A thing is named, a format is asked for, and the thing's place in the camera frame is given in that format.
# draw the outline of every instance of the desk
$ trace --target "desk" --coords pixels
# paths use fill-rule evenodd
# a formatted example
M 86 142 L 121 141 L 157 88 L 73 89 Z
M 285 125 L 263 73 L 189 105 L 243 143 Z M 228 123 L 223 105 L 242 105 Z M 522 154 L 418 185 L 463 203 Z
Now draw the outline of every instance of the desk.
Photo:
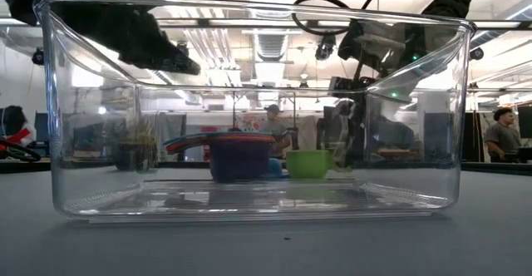
M 530 274 L 532 178 L 464 172 L 461 188 L 424 219 L 113 226 L 67 223 L 49 172 L 0 175 L 0 274 Z

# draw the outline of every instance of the white wall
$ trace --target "white wall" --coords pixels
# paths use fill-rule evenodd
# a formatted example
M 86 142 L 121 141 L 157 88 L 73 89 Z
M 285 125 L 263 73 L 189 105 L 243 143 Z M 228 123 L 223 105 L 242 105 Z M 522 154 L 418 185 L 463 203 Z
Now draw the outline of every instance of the white wall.
M 36 111 L 47 111 L 44 69 L 0 42 L 0 107 L 10 105 L 21 106 L 31 124 Z

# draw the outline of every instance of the gray t-shirt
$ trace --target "gray t-shirt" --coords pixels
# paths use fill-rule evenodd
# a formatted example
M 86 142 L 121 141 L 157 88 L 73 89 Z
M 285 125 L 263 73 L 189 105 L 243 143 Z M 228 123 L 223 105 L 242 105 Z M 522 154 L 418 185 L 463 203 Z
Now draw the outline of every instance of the gray t-shirt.
M 487 141 L 496 143 L 505 153 L 517 152 L 521 147 L 519 132 L 500 123 L 495 123 L 485 131 L 484 142 Z M 490 155 L 497 156 L 493 151 L 490 151 Z
M 284 126 L 280 121 L 271 120 L 264 121 L 259 128 L 260 132 L 275 136 L 275 140 L 282 139 L 278 136 L 281 136 L 285 130 L 287 130 L 286 126 Z M 271 156 L 283 156 L 283 152 L 281 151 L 275 155 L 272 154 Z

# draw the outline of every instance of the ceiling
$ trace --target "ceiling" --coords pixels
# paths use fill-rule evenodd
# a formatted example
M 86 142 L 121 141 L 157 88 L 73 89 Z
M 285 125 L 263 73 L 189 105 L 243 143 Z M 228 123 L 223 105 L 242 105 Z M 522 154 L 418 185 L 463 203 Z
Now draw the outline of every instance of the ceiling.
M 291 3 L 294 0 L 254 0 L 260 2 L 280 2 Z M 352 8 L 360 8 L 365 0 L 341 0 Z M 431 0 L 374 0 L 368 9 L 379 10 L 387 12 L 406 12 L 419 13 Z M 512 18 L 514 14 L 522 9 L 529 7 L 532 0 L 473 0 L 470 5 L 468 19 L 473 21 L 479 20 L 505 20 Z M 331 6 L 325 2 L 307 2 L 308 5 Z M 179 11 L 172 12 L 169 8 L 157 8 L 152 10 L 157 17 L 179 17 Z M 0 14 L 6 17 L 8 15 L 7 7 L 0 3 Z M 189 13 L 189 17 L 238 17 L 245 16 L 245 13 L 238 12 L 211 12 L 210 14 L 197 12 L 195 15 Z M 190 35 L 187 36 L 183 29 L 166 28 L 170 40 L 173 41 L 190 41 Z M 240 68 L 241 73 L 239 81 L 246 83 L 261 83 L 265 76 L 260 76 L 256 57 L 258 43 L 255 35 L 243 34 L 243 29 L 229 29 L 226 35 L 221 34 L 222 38 L 225 36 L 232 51 L 232 58 L 236 65 Z M 20 52 L 31 54 L 35 47 L 42 45 L 42 33 L 38 28 L 30 27 L 10 27 L 0 30 L 0 37 L 6 41 L 7 45 Z M 207 37 L 202 37 L 200 32 L 196 34 L 199 40 L 206 40 Z M 282 80 L 284 85 L 297 86 L 302 80 L 302 75 L 307 76 L 306 80 L 310 86 L 327 87 L 328 80 L 331 76 L 347 76 L 350 77 L 355 73 L 357 67 L 356 60 L 341 61 L 339 57 L 333 54 L 326 62 L 317 62 L 313 56 L 320 37 L 309 35 L 304 32 L 291 34 L 287 36 L 285 57 L 281 60 L 283 65 L 280 67 L 281 72 L 279 76 L 271 76 Z M 477 85 L 481 88 L 521 88 L 532 85 L 532 69 L 530 55 L 532 55 L 532 32 L 513 31 L 506 32 L 486 44 L 481 48 L 485 52 L 482 60 L 472 61 L 470 63 L 470 82 L 477 81 Z M 191 56 L 197 62 L 204 62 L 202 56 L 196 51 L 194 44 L 190 45 Z M 218 58 L 223 58 L 221 48 L 214 45 L 214 52 L 218 54 Z M 140 71 L 135 71 L 134 67 L 128 67 L 122 64 L 128 71 L 134 71 L 136 76 L 148 78 L 151 76 L 141 76 Z M 265 70 L 275 71 L 279 67 L 277 64 L 265 64 L 269 68 Z M 362 74 L 372 76 L 374 72 L 364 67 Z M 193 78 L 188 77 L 181 80 L 187 84 L 204 85 L 209 84 L 209 80 L 216 76 L 210 76 L 208 73 L 202 76 Z

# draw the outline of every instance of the man in gray shirt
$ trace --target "man in gray shirt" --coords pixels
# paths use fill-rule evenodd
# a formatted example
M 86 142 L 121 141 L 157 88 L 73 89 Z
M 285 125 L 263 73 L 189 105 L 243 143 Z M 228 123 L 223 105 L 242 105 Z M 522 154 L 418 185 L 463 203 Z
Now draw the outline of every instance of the man in gray shirt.
M 493 117 L 497 123 L 488 127 L 484 137 L 491 162 L 509 162 L 505 154 L 516 153 L 521 147 L 519 132 L 510 127 L 514 124 L 514 113 L 509 108 L 502 108 L 497 110 Z
M 287 130 L 286 126 L 279 121 L 278 115 L 280 113 L 277 105 L 271 105 L 264 108 L 266 110 L 267 120 L 260 126 L 259 131 L 270 134 L 275 137 L 277 141 L 272 145 L 270 156 L 277 159 L 283 158 L 283 149 L 287 148 L 291 144 L 290 136 L 284 134 Z

